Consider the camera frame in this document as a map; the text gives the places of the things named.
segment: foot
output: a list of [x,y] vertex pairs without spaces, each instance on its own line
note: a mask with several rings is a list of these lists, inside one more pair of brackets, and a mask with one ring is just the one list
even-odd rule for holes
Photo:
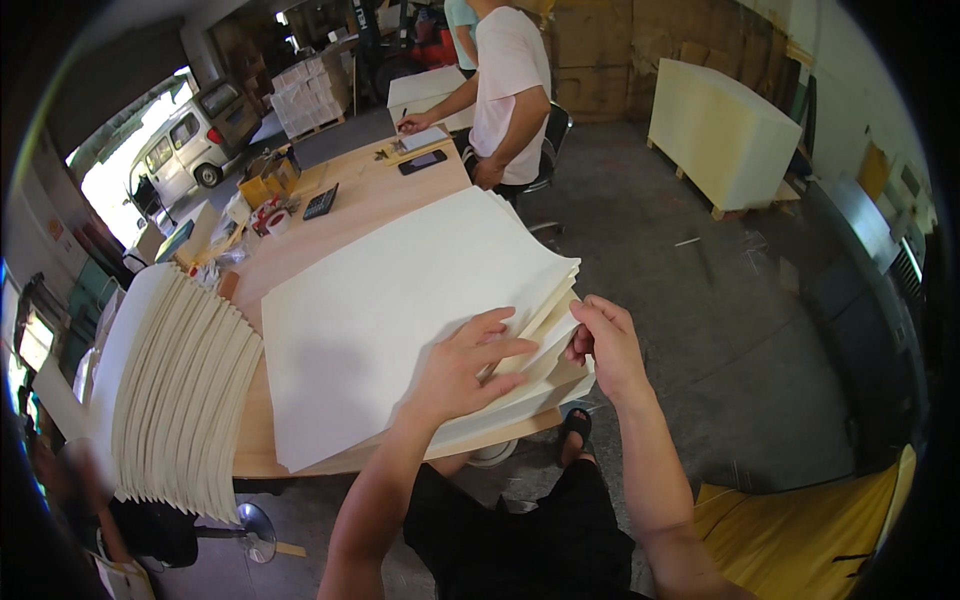
[[[587,420],[586,415],[584,415],[584,413],[580,410],[572,411],[571,415],[576,419]],[[567,468],[570,463],[582,458],[596,464],[596,459],[593,458],[593,455],[584,451],[583,436],[576,431],[567,432],[566,440],[564,440],[564,447],[560,452],[560,464],[564,468]]]

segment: van window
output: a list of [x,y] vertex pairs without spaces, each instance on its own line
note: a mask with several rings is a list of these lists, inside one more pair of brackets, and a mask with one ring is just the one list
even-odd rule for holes
[[206,114],[210,115],[210,118],[213,119],[216,118],[218,114],[223,112],[228,106],[233,104],[233,101],[239,97],[240,94],[237,93],[237,90],[233,88],[233,85],[221,84],[219,87],[206,94],[200,102],[204,105]]
[[170,142],[167,141],[166,137],[162,137],[154,148],[144,156],[144,160],[147,161],[147,168],[150,169],[150,172],[156,173],[157,169],[162,167],[173,155],[174,150],[170,147]]
[[190,138],[196,135],[199,130],[200,121],[193,116],[192,112],[183,117],[183,120],[170,131],[170,138],[174,140],[174,150],[182,148],[183,144],[190,141]]

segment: clipboard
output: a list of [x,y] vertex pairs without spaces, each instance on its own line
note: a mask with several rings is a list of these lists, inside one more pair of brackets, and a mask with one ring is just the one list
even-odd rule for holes
[[443,139],[437,140],[431,144],[427,144],[426,146],[420,146],[416,150],[411,150],[410,152],[402,154],[401,153],[402,147],[399,145],[399,142],[400,140],[402,140],[404,137],[407,137],[407,136],[406,135],[402,137],[397,136],[395,140],[391,141],[389,144],[387,144],[383,148],[380,148],[379,152],[382,152],[387,156],[386,158],[383,158],[381,162],[385,166],[390,167],[395,164],[399,164],[400,162],[405,162],[412,158],[416,158],[417,156],[423,156],[425,154],[429,154],[434,150],[442,148],[443,145],[445,145],[447,142],[453,139],[453,137],[450,135],[450,132],[446,130],[445,125],[441,124],[441,125],[435,125],[433,127],[438,128],[444,133]]

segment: yellow cloth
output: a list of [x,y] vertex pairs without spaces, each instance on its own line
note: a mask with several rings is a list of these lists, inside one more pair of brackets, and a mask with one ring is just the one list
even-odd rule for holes
[[694,523],[724,576],[759,598],[843,598],[867,559],[834,559],[874,551],[914,463],[907,446],[898,464],[845,483],[769,495],[704,484]]

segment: wooden pallet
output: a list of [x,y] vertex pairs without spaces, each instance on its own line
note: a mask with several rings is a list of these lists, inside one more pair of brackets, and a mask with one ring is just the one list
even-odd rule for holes
[[305,131],[305,132],[303,132],[303,133],[299,133],[299,134],[297,134],[297,135],[294,135],[293,137],[290,138],[290,143],[296,144],[296,143],[298,143],[298,142],[302,142],[304,139],[306,139],[307,137],[310,137],[311,135],[316,135],[317,133],[325,132],[326,130],[330,129],[331,127],[336,127],[336,126],[338,126],[338,125],[343,125],[343,124],[346,123],[346,122],[347,122],[347,118],[346,118],[344,115],[340,115],[340,116],[337,117],[336,119],[334,119],[334,120],[332,120],[332,121],[329,121],[329,122],[327,122],[327,123],[324,123],[324,124],[322,124],[322,125],[318,125],[317,127],[313,128],[312,130],[307,130],[307,131]]
[[[647,148],[651,150],[657,149],[657,144],[654,143],[654,140],[647,137]],[[677,166],[677,171],[674,173],[678,180],[686,179],[686,173],[681,166]],[[764,206],[760,209],[753,210],[765,210],[771,206],[779,206],[781,209],[785,203],[793,202],[799,200],[800,195],[786,181],[780,182],[780,187],[777,189],[777,194],[774,196],[774,200],[770,202],[769,206]],[[721,210],[720,208],[714,206],[713,210],[710,212],[710,216],[713,217],[714,221],[731,221],[733,219],[739,219],[749,212],[750,208],[742,208],[738,210]]]

